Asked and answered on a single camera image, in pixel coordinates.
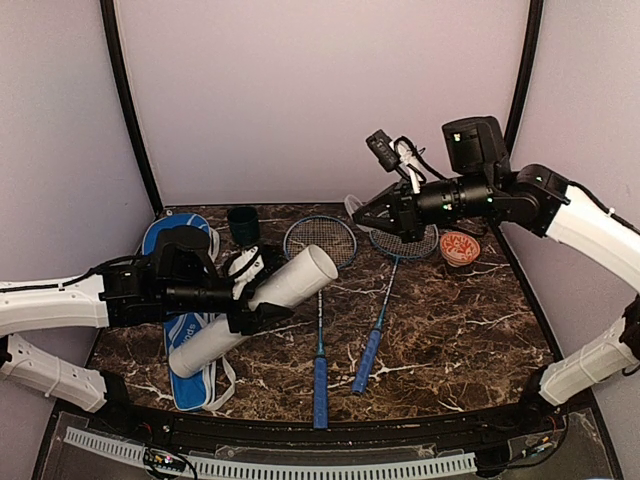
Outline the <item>white shuttlecock tube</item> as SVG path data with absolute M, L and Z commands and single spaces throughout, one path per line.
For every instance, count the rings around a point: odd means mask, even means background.
M 259 285 L 248 302 L 252 313 L 271 314 L 265 325 L 282 317 L 304 300 L 338 278 L 337 267 L 330 256 L 316 245 L 310 245 Z M 249 337 L 231 331 L 231 320 L 215 320 L 169 354 L 173 373 L 187 378 L 214 362 Z

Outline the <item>clear plastic tube lid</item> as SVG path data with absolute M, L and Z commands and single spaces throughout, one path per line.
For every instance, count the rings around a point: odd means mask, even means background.
M 344 198 L 343 204 L 350 217 L 362 207 L 362 202 L 353 194 L 348 194 Z

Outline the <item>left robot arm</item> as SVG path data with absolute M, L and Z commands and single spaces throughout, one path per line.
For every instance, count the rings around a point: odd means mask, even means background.
M 194 226 L 161 231 L 147 255 L 118 257 L 71 279 L 13 284 L 1 289 L 1 377 L 72 403 L 101 411 L 120 436 L 141 427 L 128 404 L 124 380 L 89 370 L 44 352 L 22 333 L 70 326 L 128 328 L 164 323 L 190 312 L 224 313 L 233 333 L 251 334 L 291 316 L 291 309 L 251 293 L 234 294 L 235 282 L 218 276 L 209 255 L 210 237 Z

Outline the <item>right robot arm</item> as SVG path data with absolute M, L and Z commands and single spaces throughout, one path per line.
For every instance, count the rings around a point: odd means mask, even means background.
M 512 170 L 499 122 L 492 116 L 451 121 L 442 132 L 455 177 L 398 181 L 355 211 L 356 224 L 408 243 L 421 239 L 429 225 L 474 217 L 512 222 L 573 248 L 633 289 L 639 287 L 638 229 L 588 189 L 539 164 Z M 530 434 L 574 395 L 638 367 L 639 302 L 633 300 L 595 340 L 531 375 L 520 404 L 511 410 L 510 424 Z

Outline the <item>blue badminton racket right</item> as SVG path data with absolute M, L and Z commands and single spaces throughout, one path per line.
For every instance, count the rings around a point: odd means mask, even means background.
M 379 316 L 369 334 L 366 348 L 351 386 L 351 391 L 355 395 L 362 395 L 366 391 L 381 342 L 386 310 L 399 264 L 404 260 L 417 260 L 431 254 L 437 246 L 439 232 L 436 226 L 429 225 L 421 240 L 410 243 L 403 243 L 399 237 L 380 230 L 372 230 L 369 233 L 369 238 L 374 247 L 393 260 L 393 266 Z

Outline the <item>blue badminton racket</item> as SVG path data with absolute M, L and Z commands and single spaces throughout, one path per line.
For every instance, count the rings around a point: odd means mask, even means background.
M 293 258 L 305 247 L 316 245 L 324 250 L 338 270 L 349 265 L 357 252 L 357 240 L 342 220 L 315 215 L 293 224 L 283 240 L 285 256 Z M 329 425 L 328 362 L 324 344 L 324 291 L 317 292 L 318 335 L 314 360 L 313 428 L 326 430 Z
M 372 230 L 369 233 L 369 238 L 374 247 L 393 260 L 393 266 L 379 316 L 369 334 L 366 348 L 351 386 L 351 391 L 355 395 L 362 395 L 366 391 L 381 342 L 386 310 L 399 264 L 404 260 L 417 260 L 431 254 L 437 246 L 439 232 L 436 226 L 429 225 L 421 240 L 410 243 L 403 243 L 399 237 L 380 230 Z

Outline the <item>blue badminton racket left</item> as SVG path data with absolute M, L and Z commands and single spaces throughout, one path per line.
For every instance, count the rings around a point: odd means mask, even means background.
M 342 220 L 315 215 L 293 224 L 283 240 L 285 256 L 293 258 L 305 247 L 316 245 L 324 250 L 338 270 L 349 265 L 357 252 L 357 240 Z M 317 292 L 318 335 L 314 360 L 313 428 L 326 430 L 329 425 L 328 362 L 324 344 L 324 291 Z

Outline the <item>dark green cup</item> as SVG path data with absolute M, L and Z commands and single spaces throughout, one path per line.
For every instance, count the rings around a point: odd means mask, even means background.
M 252 246 L 260 240 L 258 211 L 252 206 L 237 206 L 227 213 L 231 237 L 241 247 Z

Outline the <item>orange patterned bowl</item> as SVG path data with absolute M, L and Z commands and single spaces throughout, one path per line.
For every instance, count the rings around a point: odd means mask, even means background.
M 440 237 L 440 252 L 450 266 L 463 267 L 470 265 L 479 257 L 481 247 L 475 238 L 451 231 Z

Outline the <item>blue racket bag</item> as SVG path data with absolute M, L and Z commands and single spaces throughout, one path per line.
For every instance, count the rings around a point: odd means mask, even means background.
M 203 230 L 209 236 L 208 256 L 215 261 L 220 247 L 220 237 L 218 232 L 211 228 L 208 221 L 196 213 L 177 213 L 169 215 L 152 223 L 142 240 L 142 254 L 149 255 L 155 253 L 159 247 L 159 234 L 163 230 L 176 228 L 179 226 L 191 226 Z M 214 320 L 221 319 L 221 314 L 212 313 L 187 313 L 179 315 L 163 326 L 164 346 L 166 354 L 169 355 L 177 347 L 190 340 L 196 333 L 211 324 Z M 229 387 L 223 394 L 216 394 L 217 363 L 214 362 L 205 366 L 196 374 L 182 378 L 169 369 L 169 379 L 172 389 L 172 396 L 176 408 L 183 412 L 219 410 L 235 393 L 236 374 L 225 357 L 222 357 L 220 364 L 230 382 Z

